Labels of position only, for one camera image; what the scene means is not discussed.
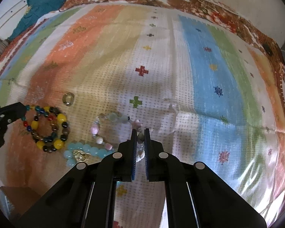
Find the striped colourful mat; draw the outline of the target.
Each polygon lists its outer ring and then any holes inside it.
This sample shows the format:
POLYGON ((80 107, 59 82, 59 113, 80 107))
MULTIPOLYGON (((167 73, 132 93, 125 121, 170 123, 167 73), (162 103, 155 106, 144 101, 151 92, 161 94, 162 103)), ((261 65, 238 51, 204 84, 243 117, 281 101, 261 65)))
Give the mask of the striped colourful mat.
POLYGON ((64 146, 100 159, 139 121, 181 161, 205 162, 271 225, 285 205, 285 81, 233 33, 175 10, 87 5, 43 16, 0 60, 0 105, 58 108, 64 146))

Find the white headboard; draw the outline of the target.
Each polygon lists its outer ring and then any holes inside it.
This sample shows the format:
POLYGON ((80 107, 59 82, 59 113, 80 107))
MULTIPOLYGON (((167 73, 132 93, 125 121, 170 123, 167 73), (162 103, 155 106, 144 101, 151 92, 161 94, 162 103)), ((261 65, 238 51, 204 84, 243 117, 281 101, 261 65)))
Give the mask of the white headboard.
POLYGON ((27 0, 20 0, 0 17, 0 39, 7 39, 28 8, 27 0))

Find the teal cloth garment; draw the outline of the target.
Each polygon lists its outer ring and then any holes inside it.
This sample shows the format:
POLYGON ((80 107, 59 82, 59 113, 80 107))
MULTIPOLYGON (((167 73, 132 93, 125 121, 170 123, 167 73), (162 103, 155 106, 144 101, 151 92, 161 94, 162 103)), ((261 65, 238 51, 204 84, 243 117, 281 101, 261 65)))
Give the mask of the teal cloth garment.
POLYGON ((66 0, 27 0, 28 12, 24 14, 8 40, 12 41, 30 26, 34 25, 43 15, 59 10, 66 0))

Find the red floral bedsheet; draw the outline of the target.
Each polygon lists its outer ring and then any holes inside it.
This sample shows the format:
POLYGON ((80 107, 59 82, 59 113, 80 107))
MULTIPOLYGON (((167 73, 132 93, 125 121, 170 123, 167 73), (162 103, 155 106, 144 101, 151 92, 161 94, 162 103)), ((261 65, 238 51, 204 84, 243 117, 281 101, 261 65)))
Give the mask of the red floral bedsheet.
MULTIPOLYGON (((267 56, 275 69, 284 70, 282 54, 274 40, 235 12, 209 0, 66 0, 59 10, 45 15, 87 5, 115 4, 163 8, 198 17, 253 45, 267 56)), ((32 29, 38 21, 12 40, 11 44, 32 29)), ((11 44, 3 52, 0 60, 7 55, 11 44)), ((6 135, 6 143, 0 149, 0 185, 29 187, 36 193, 43 194, 69 166, 78 161, 75 151, 83 152, 88 162, 92 154, 85 146, 73 146, 71 150, 64 149, 70 134, 70 125, 66 115, 58 108, 26 105, 29 107, 27 117, 11 125, 6 135)), ((139 121, 131 121, 129 117, 121 116, 116 120, 130 123, 131 130, 137 129, 139 135, 143 134, 144 128, 139 121)), ((105 148, 105 152, 97 150, 95 153, 100 159, 103 155, 115 151, 116 147, 106 143, 99 135, 99 131, 99 123, 93 123, 90 132, 96 144, 104 145, 105 148)))

